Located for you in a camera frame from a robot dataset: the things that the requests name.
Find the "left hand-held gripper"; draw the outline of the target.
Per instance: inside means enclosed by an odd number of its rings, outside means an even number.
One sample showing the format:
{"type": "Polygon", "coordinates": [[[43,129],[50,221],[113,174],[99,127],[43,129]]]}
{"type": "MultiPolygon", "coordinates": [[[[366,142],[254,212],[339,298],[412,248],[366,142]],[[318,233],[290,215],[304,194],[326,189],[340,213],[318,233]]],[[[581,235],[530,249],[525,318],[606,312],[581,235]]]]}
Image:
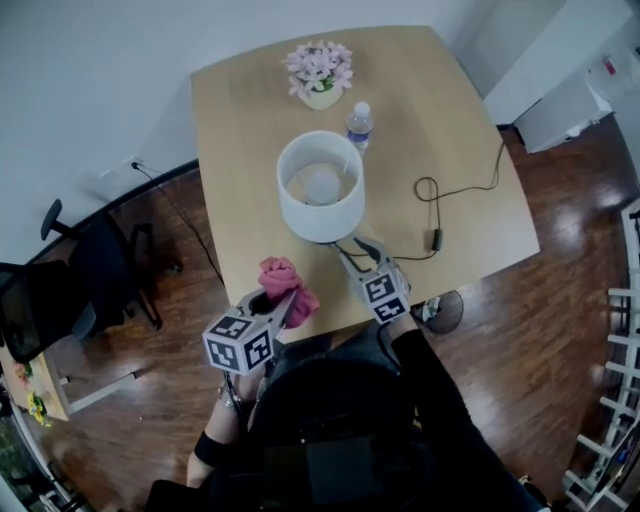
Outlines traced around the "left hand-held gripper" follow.
{"type": "Polygon", "coordinates": [[[225,314],[202,334],[210,364],[237,375],[248,375],[273,357],[273,341],[287,327],[299,289],[270,299],[267,323],[250,319],[266,313],[266,292],[259,288],[236,305],[239,315],[225,314]]]}

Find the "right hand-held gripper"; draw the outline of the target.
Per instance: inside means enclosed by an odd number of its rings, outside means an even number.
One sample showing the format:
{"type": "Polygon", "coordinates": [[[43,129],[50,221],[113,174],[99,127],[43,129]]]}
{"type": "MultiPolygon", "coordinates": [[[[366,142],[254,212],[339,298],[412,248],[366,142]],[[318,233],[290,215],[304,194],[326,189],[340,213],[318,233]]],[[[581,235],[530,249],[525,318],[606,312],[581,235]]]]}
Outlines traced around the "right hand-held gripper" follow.
{"type": "Polygon", "coordinates": [[[380,241],[364,236],[354,236],[353,242],[366,256],[375,262],[371,268],[361,267],[344,250],[338,254],[347,274],[357,280],[358,290],[380,325],[388,324],[409,313],[409,295],[411,287],[399,268],[381,268],[392,263],[392,256],[380,241]]]}

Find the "pink cleaning cloth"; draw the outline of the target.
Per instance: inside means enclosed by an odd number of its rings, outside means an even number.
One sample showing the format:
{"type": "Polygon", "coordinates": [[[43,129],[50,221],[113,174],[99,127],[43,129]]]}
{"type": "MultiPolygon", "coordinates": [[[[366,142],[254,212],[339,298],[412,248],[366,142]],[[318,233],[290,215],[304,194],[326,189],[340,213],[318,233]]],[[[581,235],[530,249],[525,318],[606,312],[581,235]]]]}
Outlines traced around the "pink cleaning cloth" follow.
{"type": "Polygon", "coordinates": [[[272,304],[278,303],[290,291],[296,291],[286,329],[300,327],[319,309],[319,299],[304,284],[295,265],[286,257],[268,257],[260,263],[258,283],[272,304]]]}

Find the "white table lamp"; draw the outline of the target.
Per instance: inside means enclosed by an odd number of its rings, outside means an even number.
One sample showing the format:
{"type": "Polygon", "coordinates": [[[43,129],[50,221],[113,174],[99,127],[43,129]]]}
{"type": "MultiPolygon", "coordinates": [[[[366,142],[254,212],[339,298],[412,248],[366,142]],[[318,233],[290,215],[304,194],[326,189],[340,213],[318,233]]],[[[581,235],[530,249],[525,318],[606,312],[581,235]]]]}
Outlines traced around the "white table lamp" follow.
{"type": "Polygon", "coordinates": [[[282,217],[304,240],[339,241],[364,216],[362,157],[337,133],[312,131],[292,140],[279,156],[277,185],[282,217]]]}

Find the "person's right forearm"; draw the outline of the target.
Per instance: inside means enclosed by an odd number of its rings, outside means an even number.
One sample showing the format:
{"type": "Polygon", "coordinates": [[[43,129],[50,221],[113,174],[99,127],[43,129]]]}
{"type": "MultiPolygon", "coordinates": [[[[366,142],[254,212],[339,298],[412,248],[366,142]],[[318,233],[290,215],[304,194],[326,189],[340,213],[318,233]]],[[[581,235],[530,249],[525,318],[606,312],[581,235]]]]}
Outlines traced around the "person's right forearm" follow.
{"type": "Polygon", "coordinates": [[[484,439],[473,424],[454,380],[416,322],[405,315],[382,327],[415,402],[428,437],[460,450],[482,450],[484,439]]]}

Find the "person's left forearm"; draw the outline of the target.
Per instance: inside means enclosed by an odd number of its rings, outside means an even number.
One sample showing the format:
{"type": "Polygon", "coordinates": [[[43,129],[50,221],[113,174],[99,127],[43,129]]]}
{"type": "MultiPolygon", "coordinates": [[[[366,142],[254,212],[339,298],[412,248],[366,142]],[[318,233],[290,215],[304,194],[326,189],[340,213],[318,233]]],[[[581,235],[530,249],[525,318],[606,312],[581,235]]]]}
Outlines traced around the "person's left forearm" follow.
{"type": "Polygon", "coordinates": [[[225,407],[216,399],[213,412],[191,453],[186,474],[186,485],[198,488],[241,440],[248,417],[252,414],[258,392],[264,380],[263,367],[245,376],[228,376],[222,385],[233,387],[242,404],[238,409],[225,407]]]}

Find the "black mesh waste bin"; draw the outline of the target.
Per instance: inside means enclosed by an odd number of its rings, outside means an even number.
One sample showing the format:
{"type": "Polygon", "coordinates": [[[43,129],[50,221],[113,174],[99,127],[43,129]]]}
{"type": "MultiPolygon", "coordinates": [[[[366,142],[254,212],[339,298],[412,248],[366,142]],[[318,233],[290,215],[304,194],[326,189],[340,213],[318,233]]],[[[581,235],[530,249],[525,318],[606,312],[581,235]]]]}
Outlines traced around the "black mesh waste bin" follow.
{"type": "Polygon", "coordinates": [[[464,315],[464,301],[457,290],[428,299],[411,308],[411,315],[436,335],[453,332],[464,315]]]}

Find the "clear plastic water bottle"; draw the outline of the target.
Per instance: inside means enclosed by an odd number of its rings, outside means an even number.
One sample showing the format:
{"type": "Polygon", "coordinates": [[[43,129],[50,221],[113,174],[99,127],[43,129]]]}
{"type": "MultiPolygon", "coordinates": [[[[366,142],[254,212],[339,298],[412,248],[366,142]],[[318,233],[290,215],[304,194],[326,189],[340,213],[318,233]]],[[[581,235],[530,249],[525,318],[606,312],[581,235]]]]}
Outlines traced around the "clear plastic water bottle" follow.
{"type": "Polygon", "coordinates": [[[347,122],[347,138],[356,147],[361,156],[366,153],[374,127],[370,105],[366,102],[355,104],[347,122]]]}

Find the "person's black-clothed torso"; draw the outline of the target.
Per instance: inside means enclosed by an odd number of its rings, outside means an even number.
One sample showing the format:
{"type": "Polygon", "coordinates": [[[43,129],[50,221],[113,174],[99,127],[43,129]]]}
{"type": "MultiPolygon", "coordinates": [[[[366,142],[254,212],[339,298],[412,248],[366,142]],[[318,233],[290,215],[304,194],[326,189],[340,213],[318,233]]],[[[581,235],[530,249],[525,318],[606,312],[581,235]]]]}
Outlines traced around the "person's black-clothed torso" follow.
{"type": "Polygon", "coordinates": [[[484,440],[422,430],[382,327],[284,349],[249,425],[198,488],[156,481],[144,512],[548,512],[484,440]]]}

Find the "black office chair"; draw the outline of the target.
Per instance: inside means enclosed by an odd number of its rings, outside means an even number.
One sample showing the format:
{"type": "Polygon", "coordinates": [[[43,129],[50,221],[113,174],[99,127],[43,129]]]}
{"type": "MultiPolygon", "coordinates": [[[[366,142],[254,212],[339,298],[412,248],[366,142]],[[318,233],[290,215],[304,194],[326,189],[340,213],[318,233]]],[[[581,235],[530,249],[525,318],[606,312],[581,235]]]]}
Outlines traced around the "black office chair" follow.
{"type": "Polygon", "coordinates": [[[55,231],[75,242],[66,261],[0,262],[0,347],[26,364],[67,337],[84,340],[124,323],[138,305],[159,330],[163,320],[151,296],[152,275],[136,258],[138,238],[153,242],[153,227],[136,224],[126,237],[114,219],[100,214],[84,229],[58,220],[62,202],[49,208],[40,234],[55,231]]]}

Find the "white-legged wooden table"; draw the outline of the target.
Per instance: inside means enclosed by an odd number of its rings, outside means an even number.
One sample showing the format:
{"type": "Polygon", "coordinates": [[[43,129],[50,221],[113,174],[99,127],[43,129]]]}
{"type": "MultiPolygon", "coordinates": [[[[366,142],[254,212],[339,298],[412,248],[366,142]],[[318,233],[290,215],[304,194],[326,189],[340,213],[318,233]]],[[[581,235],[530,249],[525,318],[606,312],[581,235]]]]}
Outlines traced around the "white-legged wooden table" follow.
{"type": "Polygon", "coordinates": [[[30,363],[32,376],[27,379],[27,382],[18,377],[17,363],[11,357],[7,347],[0,347],[0,365],[3,369],[3,382],[16,406],[27,409],[28,394],[34,392],[44,401],[49,416],[63,421],[68,421],[71,415],[126,388],[137,380],[136,374],[131,372],[84,397],[69,400],[65,386],[70,380],[58,374],[52,359],[45,353],[40,354],[30,363]]]}

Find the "white water dispenser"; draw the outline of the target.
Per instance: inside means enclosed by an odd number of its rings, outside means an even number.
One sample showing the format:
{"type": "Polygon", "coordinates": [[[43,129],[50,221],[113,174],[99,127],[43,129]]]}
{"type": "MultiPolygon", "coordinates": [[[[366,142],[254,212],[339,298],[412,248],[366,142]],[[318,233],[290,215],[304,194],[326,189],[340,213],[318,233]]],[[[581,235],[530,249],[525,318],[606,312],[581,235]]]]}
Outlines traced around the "white water dispenser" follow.
{"type": "Polygon", "coordinates": [[[571,73],[519,117],[514,126],[529,154],[577,138],[614,112],[621,97],[640,92],[640,46],[617,44],[571,73]]]}

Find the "yellow potted flowers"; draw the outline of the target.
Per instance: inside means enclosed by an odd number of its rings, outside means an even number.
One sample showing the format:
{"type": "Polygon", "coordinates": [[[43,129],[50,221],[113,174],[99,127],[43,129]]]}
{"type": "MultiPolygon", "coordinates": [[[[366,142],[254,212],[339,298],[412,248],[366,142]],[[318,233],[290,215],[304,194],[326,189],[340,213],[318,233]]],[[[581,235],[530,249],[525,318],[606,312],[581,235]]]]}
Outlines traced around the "yellow potted flowers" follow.
{"type": "Polygon", "coordinates": [[[43,399],[33,391],[27,393],[27,409],[41,426],[50,427],[52,425],[43,399]]]}

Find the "white low table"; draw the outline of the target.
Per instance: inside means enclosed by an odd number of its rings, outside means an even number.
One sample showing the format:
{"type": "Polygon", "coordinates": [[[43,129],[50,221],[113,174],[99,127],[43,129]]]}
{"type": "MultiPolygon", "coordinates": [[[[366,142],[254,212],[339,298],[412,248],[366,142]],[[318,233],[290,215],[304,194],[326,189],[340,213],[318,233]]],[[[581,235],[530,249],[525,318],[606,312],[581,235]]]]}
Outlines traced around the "white low table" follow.
{"type": "Polygon", "coordinates": [[[640,347],[615,344],[591,378],[597,402],[562,480],[568,509],[640,510],[640,347]]]}
{"type": "Polygon", "coordinates": [[[621,300],[627,314],[629,334],[640,339],[640,197],[621,210],[620,218],[629,284],[623,288],[610,288],[608,295],[621,300]]]}

